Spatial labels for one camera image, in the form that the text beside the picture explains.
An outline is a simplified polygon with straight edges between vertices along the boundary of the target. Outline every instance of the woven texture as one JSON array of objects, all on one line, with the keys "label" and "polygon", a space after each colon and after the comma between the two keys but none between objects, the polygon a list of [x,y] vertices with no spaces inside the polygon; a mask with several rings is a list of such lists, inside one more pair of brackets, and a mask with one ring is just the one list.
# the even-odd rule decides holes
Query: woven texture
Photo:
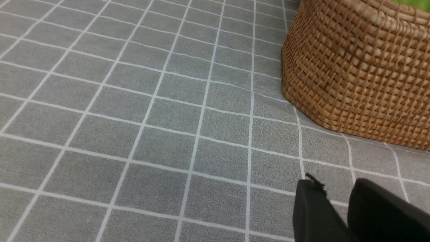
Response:
[{"label": "woven texture", "polygon": [[384,0],[302,0],[282,90],[324,128],[430,150],[430,13]]}]

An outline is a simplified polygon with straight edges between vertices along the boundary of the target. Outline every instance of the black object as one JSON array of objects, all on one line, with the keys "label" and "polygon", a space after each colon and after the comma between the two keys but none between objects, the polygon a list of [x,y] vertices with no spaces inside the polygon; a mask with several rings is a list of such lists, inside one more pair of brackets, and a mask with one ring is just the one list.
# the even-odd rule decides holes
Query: black object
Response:
[{"label": "black object", "polygon": [[430,242],[430,215],[367,179],[355,181],[348,226],[313,176],[297,184],[293,212],[296,242]]}]

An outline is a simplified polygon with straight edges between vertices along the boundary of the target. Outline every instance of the green object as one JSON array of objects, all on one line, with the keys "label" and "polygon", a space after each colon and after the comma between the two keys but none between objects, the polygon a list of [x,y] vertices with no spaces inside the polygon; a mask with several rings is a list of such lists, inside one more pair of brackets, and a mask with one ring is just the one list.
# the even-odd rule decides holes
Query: green object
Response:
[{"label": "green object", "polygon": [[392,0],[395,3],[416,7],[425,12],[430,12],[430,0]]}]

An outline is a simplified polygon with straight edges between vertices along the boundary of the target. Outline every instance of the basket rim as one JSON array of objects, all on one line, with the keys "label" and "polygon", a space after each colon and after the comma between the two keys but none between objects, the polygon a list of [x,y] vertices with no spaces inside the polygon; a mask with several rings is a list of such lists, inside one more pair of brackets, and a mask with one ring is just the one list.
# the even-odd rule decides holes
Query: basket rim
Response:
[{"label": "basket rim", "polygon": [[430,12],[425,12],[413,6],[394,3],[391,0],[344,0],[344,2],[348,5],[362,2],[374,9],[380,9],[389,17],[430,27]]}]

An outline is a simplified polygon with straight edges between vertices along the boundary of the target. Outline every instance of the floor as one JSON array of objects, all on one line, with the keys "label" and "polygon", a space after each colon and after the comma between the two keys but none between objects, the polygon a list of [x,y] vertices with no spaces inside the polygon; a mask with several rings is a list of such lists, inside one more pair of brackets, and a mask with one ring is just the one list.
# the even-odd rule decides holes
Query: floor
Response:
[{"label": "floor", "polygon": [[0,241],[294,241],[296,182],[430,212],[430,154],[283,98],[291,0],[0,0]]}]

